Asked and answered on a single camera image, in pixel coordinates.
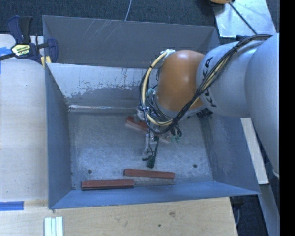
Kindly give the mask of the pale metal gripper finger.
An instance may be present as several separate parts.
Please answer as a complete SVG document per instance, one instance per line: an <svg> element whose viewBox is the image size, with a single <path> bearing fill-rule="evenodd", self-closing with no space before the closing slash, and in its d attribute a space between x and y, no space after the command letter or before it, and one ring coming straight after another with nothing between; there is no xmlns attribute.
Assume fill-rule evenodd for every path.
<svg viewBox="0 0 295 236"><path fill-rule="evenodd" d="M158 146L159 146L159 137L154 137L154 148L150 148L148 151L148 157L147 157L147 167L153 169L155 166Z"/></svg>
<svg viewBox="0 0 295 236"><path fill-rule="evenodd" d="M151 156L151 150L150 150L150 134L145 134L145 143L143 148L143 161L147 161L148 158Z"/></svg>

